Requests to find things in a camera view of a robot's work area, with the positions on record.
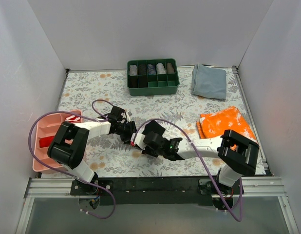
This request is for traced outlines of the black boxer underwear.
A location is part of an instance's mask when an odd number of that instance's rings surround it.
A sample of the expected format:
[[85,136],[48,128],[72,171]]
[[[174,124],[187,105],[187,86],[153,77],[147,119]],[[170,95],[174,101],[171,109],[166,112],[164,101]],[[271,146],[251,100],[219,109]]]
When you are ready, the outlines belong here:
[[145,125],[145,129],[143,130],[142,134],[145,136],[145,138],[162,139],[165,130],[166,129],[162,127],[158,122],[152,120]]

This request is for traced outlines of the orange white patterned cloth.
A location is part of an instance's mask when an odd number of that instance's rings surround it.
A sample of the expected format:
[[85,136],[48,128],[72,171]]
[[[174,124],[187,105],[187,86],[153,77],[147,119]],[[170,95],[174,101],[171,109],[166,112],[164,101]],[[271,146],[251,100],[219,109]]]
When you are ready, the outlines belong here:
[[235,106],[213,114],[200,114],[196,125],[201,139],[218,137],[225,130],[233,130],[257,143],[250,125]]

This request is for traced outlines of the light blue cloth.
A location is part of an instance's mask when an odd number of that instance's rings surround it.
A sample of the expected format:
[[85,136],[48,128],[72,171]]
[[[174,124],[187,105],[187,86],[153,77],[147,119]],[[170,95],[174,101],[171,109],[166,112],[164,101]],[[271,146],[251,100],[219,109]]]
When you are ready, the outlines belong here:
[[204,98],[226,99],[226,71],[196,64],[192,72],[191,92]]

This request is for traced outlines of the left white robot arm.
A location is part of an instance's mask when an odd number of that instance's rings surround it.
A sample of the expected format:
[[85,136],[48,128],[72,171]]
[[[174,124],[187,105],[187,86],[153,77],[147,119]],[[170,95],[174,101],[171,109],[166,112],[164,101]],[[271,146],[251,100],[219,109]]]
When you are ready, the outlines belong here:
[[123,143],[129,144],[134,133],[136,133],[135,122],[124,109],[114,106],[110,113],[95,121],[62,122],[48,148],[47,155],[63,165],[68,173],[83,180],[82,190],[88,195],[93,195],[98,190],[98,182],[95,180],[97,174],[84,160],[88,140],[116,134]]

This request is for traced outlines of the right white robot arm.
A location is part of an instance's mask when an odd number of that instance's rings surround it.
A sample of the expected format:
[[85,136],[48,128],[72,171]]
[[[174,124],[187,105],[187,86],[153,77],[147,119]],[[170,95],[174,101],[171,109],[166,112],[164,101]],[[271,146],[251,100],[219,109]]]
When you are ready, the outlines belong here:
[[221,136],[188,141],[185,138],[167,139],[154,131],[138,134],[134,143],[142,153],[170,161],[198,157],[219,158],[225,166],[216,176],[215,188],[221,194],[228,193],[242,176],[253,176],[259,154],[259,145],[245,136],[225,130]]

